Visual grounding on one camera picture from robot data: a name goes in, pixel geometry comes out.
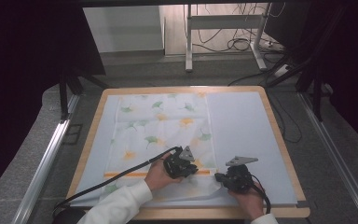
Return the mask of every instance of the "patterned fabric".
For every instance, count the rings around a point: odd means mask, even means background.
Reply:
[[[206,93],[122,95],[119,97],[105,178],[147,161],[171,147],[190,146],[200,171],[155,192],[155,201],[208,196],[220,189]],[[149,166],[120,178],[104,194],[145,178]]]

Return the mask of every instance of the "hand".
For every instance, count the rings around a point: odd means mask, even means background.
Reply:
[[[255,183],[255,185],[263,190],[258,183]],[[254,189],[249,189],[245,194],[229,190],[228,194],[237,200],[243,213],[248,215],[251,221],[264,216],[263,199]]]
[[[171,183],[179,183],[182,181],[182,177],[172,179],[165,171],[163,160],[165,160],[170,155],[171,153],[166,153],[161,157],[161,159],[153,162],[150,166],[149,172],[145,178],[145,182],[151,191],[155,189],[162,189]]]

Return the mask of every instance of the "white sleeve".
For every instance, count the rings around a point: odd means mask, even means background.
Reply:
[[[278,221],[274,215],[266,214],[262,217],[258,217],[257,219],[253,220],[251,224],[278,224]]]
[[[130,187],[122,187],[92,207],[77,224],[127,223],[139,212],[139,207],[153,199],[144,180]]]

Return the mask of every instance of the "wooden table frame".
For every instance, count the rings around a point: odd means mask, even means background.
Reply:
[[[100,103],[95,112],[94,119],[89,129],[89,135],[86,139],[83,152],[78,162],[71,187],[69,188],[67,197],[75,194],[77,185],[86,167],[87,159],[89,157],[91,147],[97,133],[98,125],[100,123],[103,108],[109,95],[122,94],[159,94],[159,93],[192,93],[192,92],[244,92],[257,91],[260,94],[263,105],[266,109],[269,123],[277,140],[278,147],[282,154],[284,164],[292,181],[298,202],[305,202],[306,198],[304,192],[298,181],[296,170],[292,164],[286,145],[283,141],[281,131],[278,127],[277,121],[273,115],[269,99],[262,87],[258,86],[243,86],[243,87],[154,87],[154,88],[125,88],[125,89],[108,89],[103,92]],[[308,217],[310,215],[310,208],[305,203],[293,206],[272,206],[271,213],[275,217]],[[204,207],[204,208],[141,208],[139,214],[134,218],[138,220],[163,220],[163,219],[243,219],[245,214],[238,206],[235,207]]]

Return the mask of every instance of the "orange strip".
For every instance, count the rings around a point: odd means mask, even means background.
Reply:
[[[103,177],[104,178],[112,178],[116,175],[119,175],[120,173],[118,172],[109,172],[109,173],[104,173]],[[211,172],[209,170],[198,170],[195,175],[210,175]],[[132,172],[132,173],[129,173],[127,175],[124,175],[124,176],[127,176],[127,177],[145,177],[147,175],[146,172]]]

